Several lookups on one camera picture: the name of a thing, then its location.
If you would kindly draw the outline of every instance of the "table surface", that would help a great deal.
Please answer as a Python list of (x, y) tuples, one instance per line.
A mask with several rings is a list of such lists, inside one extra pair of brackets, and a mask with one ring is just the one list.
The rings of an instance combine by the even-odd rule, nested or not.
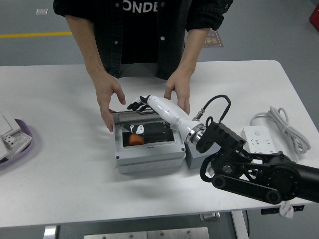
[[(119, 82), (127, 102), (139, 95), (163, 96), (165, 81), (132, 72)], [(113, 134), (100, 117), (95, 89), (84, 65), (0, 67), (0, 112), (9, 111), (33, 133), (34, 147), (0, 167), (0, 227), (138, 219), (243, 209), (270, 204), (214, 188), (198, 169), (181, 167), (122, 175), (116, 168)], [(251, 117), (270, 106), (283, 107), (290, 124), (312, 149), (300, 164), (319, 168), (319, 134), (276, 61), (199, 62), (191, 80), (193, 117), (213, 96), (232, 101), (223, 123), (237, 134)], [(206, 110), (217, 120), (222, 99)], [(125, 111), (116, 96), (111, 108)], [(293, 159), (283, 137), (269, 126), (276, 150)], [(295, 198), (293, 205), (309, 203)]]

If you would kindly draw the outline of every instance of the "orange object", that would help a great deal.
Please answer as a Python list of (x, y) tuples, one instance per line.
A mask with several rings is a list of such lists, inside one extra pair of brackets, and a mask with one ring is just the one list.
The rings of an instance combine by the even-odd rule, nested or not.
[(141, 136), (138, 136), (137, 134), (131, 134), (129, 137), (129, 146), (134, 145), (142, 145), (144, 144), (144, 138)]

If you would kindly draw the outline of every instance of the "white power cord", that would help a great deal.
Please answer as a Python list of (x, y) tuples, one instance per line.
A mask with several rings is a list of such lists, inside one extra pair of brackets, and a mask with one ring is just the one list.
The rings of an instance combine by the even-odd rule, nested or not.
[(307, 138), (289, 124), (288, 115), (283, 108), (276, 109), (270, 106), (270, 110), (264, 113), (255, 114), (250, 120), (250, 125), (254, 125), (256, 118), (271, 118), (276, 123), (279, 130), (284, 134), (289, 146), (297, 154), (297, 156), (306, 153), (310, 149)]

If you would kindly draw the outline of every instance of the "power socket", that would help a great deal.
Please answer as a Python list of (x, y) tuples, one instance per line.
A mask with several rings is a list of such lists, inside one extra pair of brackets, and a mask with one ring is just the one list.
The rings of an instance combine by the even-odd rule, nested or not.
[(247, 141), (246, 151), (249, 153), (271, 154), (276, 153), (275, 146), (265, 126), (246, 126), (242, 136)]

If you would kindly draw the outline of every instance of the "hand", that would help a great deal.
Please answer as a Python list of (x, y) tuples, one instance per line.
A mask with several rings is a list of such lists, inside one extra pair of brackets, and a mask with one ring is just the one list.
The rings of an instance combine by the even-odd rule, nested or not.
[(126, 104), (125, 95), (120, 84), (106, 71), (99, 74), (91, 74), (93, 80), (97, 101), (100, 106), (101, 116), (110, 132), (113, 132), (114, 119), (110, 109), (111, 96), (115, 93), (122, 105)]
[(190, 74), (177, 68), (170, 76), (166, 83), (164, 98), (171, 98), (172, 91), (176, 92), (177, 105), (182, 108), (187, 114), (190, 112), (189, 95), (190, 95)]

